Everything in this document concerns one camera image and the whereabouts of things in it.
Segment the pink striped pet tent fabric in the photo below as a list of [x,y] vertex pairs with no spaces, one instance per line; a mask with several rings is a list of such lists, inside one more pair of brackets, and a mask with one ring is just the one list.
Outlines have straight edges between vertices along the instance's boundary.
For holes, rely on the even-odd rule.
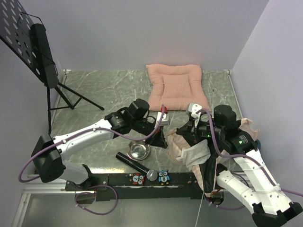
[[168,158],[192,171],[199,187],[207,196],[210,196],[215,191],[216,166],[217,164],[223,164],[228,159],[216,157],[214,166],[210,167],[211,152],[207,140],[202,140],[202,142],[190,146],[181,135],[177,134],[176,128],[166,134],[166,142],[169,149],[167,151]]

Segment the white fibreglass tent pole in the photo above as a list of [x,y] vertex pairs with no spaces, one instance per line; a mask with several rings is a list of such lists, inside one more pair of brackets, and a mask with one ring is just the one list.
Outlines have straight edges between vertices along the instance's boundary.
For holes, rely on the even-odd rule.
[[199,220],[199,215],[200,215],[200,212],[201,212],[201,207],[202,207],[202,202],[203,202],[203,199],[204,199],[204,192],[202,193],[202,196],[201,196],[201,200],[200,200],[200,204],[199,204],[199,209],[198,209],[198,212],[197,212],[197,217],[196,217],[196,222],[195,222],[195,227],[197,227],[197,224],[198,224],[198,220]]

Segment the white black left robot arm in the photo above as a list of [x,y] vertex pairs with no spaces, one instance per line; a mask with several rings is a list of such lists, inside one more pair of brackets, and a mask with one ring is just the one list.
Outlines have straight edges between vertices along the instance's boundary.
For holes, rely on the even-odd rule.
[[149,108],[145,100],[136,99],[91,126],[61,136],[41,136],[31,156],[41,181],[63,179],[83,190],[90,189],[95,184],[91,170],[85,164],[68,161],[69,156],[102,141],[117,137],[129,139],[127,134],[132,130],[143,135],[146,144],[166,148],[163,133],[163,127],[169,124],[166,107],[160,108],[154,122],[148,121]]

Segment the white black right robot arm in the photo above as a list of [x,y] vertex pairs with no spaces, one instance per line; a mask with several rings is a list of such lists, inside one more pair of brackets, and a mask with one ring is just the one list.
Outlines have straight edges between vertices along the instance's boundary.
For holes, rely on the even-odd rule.
[[188,122],[177,135],[199,155],[207,151],[206,160],[190,161],[187,150],[180,160],[195,174],[205,197],[221,187],[232,194],[251,215],[258,227],[280,227],[302,213],[281,189],[266,167],[256,141],[244,129],[228,105],[218,105],[214,113],[190,103]]

